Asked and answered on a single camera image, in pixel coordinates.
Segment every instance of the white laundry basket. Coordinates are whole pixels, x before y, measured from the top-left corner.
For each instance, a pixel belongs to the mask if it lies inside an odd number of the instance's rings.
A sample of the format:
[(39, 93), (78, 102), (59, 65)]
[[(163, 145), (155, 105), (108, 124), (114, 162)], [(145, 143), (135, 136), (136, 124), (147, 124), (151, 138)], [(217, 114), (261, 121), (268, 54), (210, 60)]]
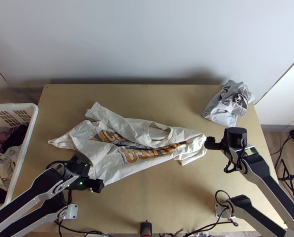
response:
[(3, 204), (0, 205), (0, 207), (11, 201), (27, 147), (30, 143), (30, 138), (33, 132), (37, 114), (38, 106), (33, 103), (0, 104), (0, 132), (7, 132), (10, 128), (18, 127), (22, 124), (27, 124), (28, 122), (30, 123), (16, 162), (16, 167), (10, 182), (9, 189), (7, 191), (6, 200)]

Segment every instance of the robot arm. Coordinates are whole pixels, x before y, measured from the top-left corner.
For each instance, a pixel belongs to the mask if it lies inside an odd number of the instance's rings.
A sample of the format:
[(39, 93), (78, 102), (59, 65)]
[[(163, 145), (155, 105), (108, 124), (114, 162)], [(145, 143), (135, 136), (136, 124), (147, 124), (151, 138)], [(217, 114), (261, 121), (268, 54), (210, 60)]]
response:
[[(75, 219), (78, 205), (66, 203), (64, 189), (98, 192), (103, 181), (89, 179), (90, 164), (82, 154), (76, 154), (67, 165), (57, 164), (38, 176), (32, 186), (0, 209), (0, 237), (24, 236), (38, 226), (63, 219)], [(37, 210), (25, 215), (33, 206), (44, 201)]]
[(239, 171), (248, 181), (256, 184), (284, 220), (285, 231), (268, 217), (256, 210), (248, 197), (240, 195), (227, 199), (228, 217), (236, 216), (246, 220), (263, 236), (294, 237), (294, 202), (270, 175), (270, 169), (256, 148), (247, 143), (247, 130), (244, 128), (225, 129), (220, 143), (208, 137), (205, 147), (221, 150), (229, 159), (226, 173)]

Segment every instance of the white t-shirt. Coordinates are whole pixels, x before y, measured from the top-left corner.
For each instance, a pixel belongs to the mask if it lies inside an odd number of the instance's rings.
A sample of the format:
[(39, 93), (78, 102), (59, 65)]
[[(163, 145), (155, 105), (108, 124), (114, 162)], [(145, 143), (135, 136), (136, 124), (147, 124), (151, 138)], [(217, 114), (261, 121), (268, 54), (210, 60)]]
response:
[(206, 136), (195, 130), (123, 118), (98, 103), (85, 116), (89, 120), (48, 143), (87, 156), (90, 178), (105, 185), (167, 160), (185, 165), (206, 153)]

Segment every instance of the wooden table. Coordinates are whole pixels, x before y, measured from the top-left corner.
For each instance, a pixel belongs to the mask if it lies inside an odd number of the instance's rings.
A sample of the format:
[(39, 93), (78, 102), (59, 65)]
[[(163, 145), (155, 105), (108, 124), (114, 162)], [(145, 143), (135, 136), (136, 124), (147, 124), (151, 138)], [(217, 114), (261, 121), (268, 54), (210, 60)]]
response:
[[(47, 164), (72, 157), (75, 151), (56, 148), (47, 141), (82, 122), (86, 110), (95, 102), (124, 117), (198, 130), (219, 142), (224, 127), (204, 119), (201, 113), (220, 89), (218, 85), (45, 85), (13, 198), (28, 189)], [(252, 104), (246, 116), (238, 119), (237, 126), (247, 129), (248, 142), (256, 146), (276, 178)], [(220, 151), (209, 150), (204, 157), (185, 166), (171, 160), (140, 171), (106, 186), (100, 194), (74, 191), (78, 217), (64, 221), (64, 225), (86, 231), (138, 233), (140, 223), (148, 220), (154, 233), (173, 233), (180, 228), (192, 231), (216, 221), (214, 194), (222, 189), (230, 196), (245, 194), (256, 208), (283, 226), (256, 185), (239, 172), (223, 172), (227, 162)], [(253, 230), (244, 220), (237, 222), (239, 227), (224, 224), (213, 231)], [(58, 227), (45, 224), (36, 231), (57, 232)]]

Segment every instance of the black cable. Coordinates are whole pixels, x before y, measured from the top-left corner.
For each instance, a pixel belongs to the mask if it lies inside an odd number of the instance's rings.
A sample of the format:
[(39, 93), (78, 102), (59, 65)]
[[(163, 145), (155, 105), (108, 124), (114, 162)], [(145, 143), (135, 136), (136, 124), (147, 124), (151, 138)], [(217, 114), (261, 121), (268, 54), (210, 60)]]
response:
[(69, 230), (69, 231), (71, 231), (71, 232), (80, 233), (80, 234), (86, 234), (86, 235), (88, 235), (88, 234), (98, 234), (98, 235), (106, 235), (106, 236), (114, 237), (114, 236), (109, 235), (109, 234), (104, 234), (103, 232), (100, 232), (100, 231), (98, 231), (98, 230), (92, 230), (92, 231), (80, 231), (80, 230), (70, 229), (70, 228), (68, 228), (68, 227), (66, 227), (66, 226), (63, 226), (63, 225), (62, 225), (61, 223), (59, 223), (58, 221), (54, 221), (54, 222), (55, 222), (57, 225), (60, 225), (60, 227), (66, 229), (66, 230)]
[(216, 199), (216, 202), (217, 202), (219, 205), (221, 205), (222, 207), (228, 207), (227, 205), (221, 204), (221, 203), (218, 201), (218, 199), (217, 199), (217, 194), (218, 194), (219, 192), (223, 192), (223, 193), (225, 193), (225, 194), (228, 196), (228, 198), (230, 198), (229, 194), (228, 194), (226, 191), (224, 191), (224, 190), (218, 190), (218, 191), (215, 193), (215, 199)]
[(243, 154), (244, 154), (245, 147), (247, 146), (245, 140), (243, 139), (242, 141), (243, 141), (243, 144), (242, 144), (241, 154), (240, 154), (240, 157), (238, 157), (237, 164), (236, 164), (239, 169), (242, 168), (241, 160), (242, 160), (242, 157), (243, 157)]
[(65, 176), (66, 170), (67, 170), (66, 163), (69, 163), (69, 160), (56, 160), (56, 161), (53, 161), (53, 162), (51, 162), (50, 164), (48, 164), (46, 166), (46, 169), (49, 169), (52, 165), (57, 164), (57, 163), (60, 163), (60, 164), (62, 164), (64, 166), (64, 173), (63, 173), (62, 176)]
[(213, 229), (216, 225), (220, 225), (220, 224), (233, 224), (234, 226), (238, 226), (238, 223), (237, 223), (237, 222), (234, 222), (233, 220), (226, 221), (226, 222), (219, 222), (219, 220), (220, 220), (220, 218), (221, 218), (221, 215), (222, 215), (227, 209), (228, 209), (228, 207), (226, 207), (225, 209), (223, 209), (223, 211), (220, 213), (220, 215), (219, 215), (219, 217), (218, 217), (218, 219), (217, 219), (217, 221), (216, 221), (215, 223), (212, 223), (212, 224), (206, 225), (206, 226), (204, 226), (204, 227), (202, 227), (202, 228), (200, 228), (200, 229), (197, 229), (197, 230), (195, 230), (195, 231), (193, 231), (193, 232), (187, 233), (186, 235), (184, 235), (184, 237), (188, 237), (188, 236), (190, 236), (190, 235), (192, 235), (192, 234), (195, 234), (195, 233), (198, 233), (198, 232), (211, 230), (211, 229)]
[(59, 224), (58, 224), (58, 232), (59, 232), (59, 236), (60, 237), (62, 237), (62, 234), (61, 234), (61, 231), (60, 231), (61, 223), (62, 223), (62, 221), (59, 222)]
[(282, 145), (282, 147), (281, 147), (281, 149), (280, 149), (280, 151), (279, 151), (279, 156), (278, 156), (278, 158), (277, 158), (277, 160), (276, 160), (276, 162), (275, 162), (275, 165), (274, 165), (274, 168), (275, 168), (275, 169), (276, 169), (276, 167), (277, 167), (277, 165), (278, 165), (278, 161), (280, 160), (280, 158), (281, 158), (281, 156), (282, 156), (282, 153), (283, 153), (283, 147), (285, 146), (286, 142), (288, 142), (290, 139), (291, 139), (291, 137), (290, 137), (289, 139), (286, 139), (285, 142), (283, 143), (283, 145)]
[(280, 147), (280, 149), (279, 149), (277, 152), (274, 152), (274, 153), (271, 153), (271, 154), (270, 154), (270, 155), (274, 155), (274, 154), (276, 154), (276, 153), (279, 153), (279, 156), (278, 156), (278, 158), (277, 158), (277, 160), (276, 160), (276, 162), (275, 162), (275, 166), (274, 166), (275, 169), (276, 169), (276, 167), (277, 167), (277, 165), (278, 165), (279, 159), (280, 159), (281, 156), (282, 156), (283, 147), (285, 146), (286, 142), (288, 142), (290, 139), (292, 139), (291, 135), (289, 135), (289, 136), (286, 138), (286, 140), (283, 142), (283, 145)]
[(68, 202), (67, 205), (70, 205), (72, 203), (72, 190), (70, 189), (68, 191)]
[(286, 142), (288, 142), (291, 139), (291, 136), (289, 135), (286, 140), (283, 142), (283, 145), (280, 147), (280, 149), (277, 152), (271, 153), (270, 155), (275, 155), (276, 153), (279, 153), (282, 149), (283, 146), (285, 145)]

